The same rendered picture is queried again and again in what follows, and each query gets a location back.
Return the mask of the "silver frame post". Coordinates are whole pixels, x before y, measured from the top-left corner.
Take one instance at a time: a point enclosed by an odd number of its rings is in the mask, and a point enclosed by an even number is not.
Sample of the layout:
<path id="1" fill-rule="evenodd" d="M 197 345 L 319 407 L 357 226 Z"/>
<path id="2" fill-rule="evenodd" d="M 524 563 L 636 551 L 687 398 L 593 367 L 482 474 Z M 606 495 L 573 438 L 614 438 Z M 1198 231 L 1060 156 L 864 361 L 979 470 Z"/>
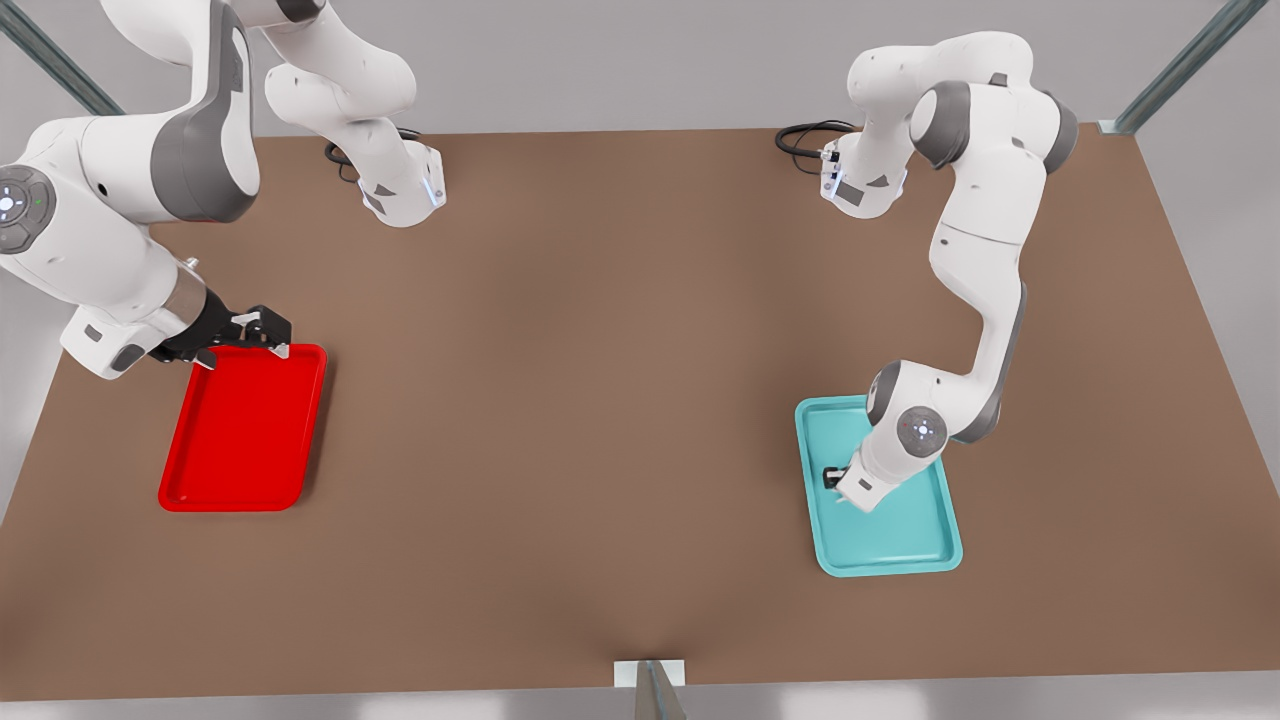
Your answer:
<path id="1" fill-rule="evenodd" d="M 0 0 L 0 32 L 90 114 L 119 117 L 124 110 L 18 6 Z"/>
<path id="2" fill-rule="evenodd" d="M 1271 0 L 1226 0 L 1116 118 L 1097 122 L 1098 132 L 1107 136 L 1134 136 L 1270 3 Z"/>
<path id="3" fill-rule="evenodd" d="M 689 720 L 677 694 L 686 685 L 682 659 L 614 661 L 613 678 L 614 688 L 635 689 L 634 720 Z"/>

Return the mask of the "teal rectangular tray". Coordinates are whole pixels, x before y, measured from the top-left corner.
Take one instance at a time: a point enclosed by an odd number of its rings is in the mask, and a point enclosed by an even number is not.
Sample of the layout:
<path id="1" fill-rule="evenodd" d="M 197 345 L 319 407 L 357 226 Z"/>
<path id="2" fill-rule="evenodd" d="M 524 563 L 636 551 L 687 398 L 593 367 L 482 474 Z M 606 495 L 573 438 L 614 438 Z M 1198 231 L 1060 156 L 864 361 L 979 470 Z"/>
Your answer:
<path id="1" fill-rule="evenodd" d="M 934 460 L 869 512 L 854 507 L 822 473 L 850 459 L 870 433 L 861 395 L 805 398 L 795 409 L 797 447 L 815 557 L 831 577 L 951 571 L 963 542 L 945 465 Z"/>

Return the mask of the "red rectangular tray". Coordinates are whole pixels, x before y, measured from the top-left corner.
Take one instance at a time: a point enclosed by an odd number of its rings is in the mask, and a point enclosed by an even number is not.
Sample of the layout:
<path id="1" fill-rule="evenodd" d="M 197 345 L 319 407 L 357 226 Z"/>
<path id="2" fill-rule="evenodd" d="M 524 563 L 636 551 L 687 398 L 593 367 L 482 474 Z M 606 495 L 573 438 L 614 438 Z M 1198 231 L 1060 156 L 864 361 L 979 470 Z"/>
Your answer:
<path id="1" fill-rule="evenodd" d="M 326 375 L 319 345 L 215 347 L 192 369 L 157 491 L 170 512 L 275 512 L 301 496 Z"/>

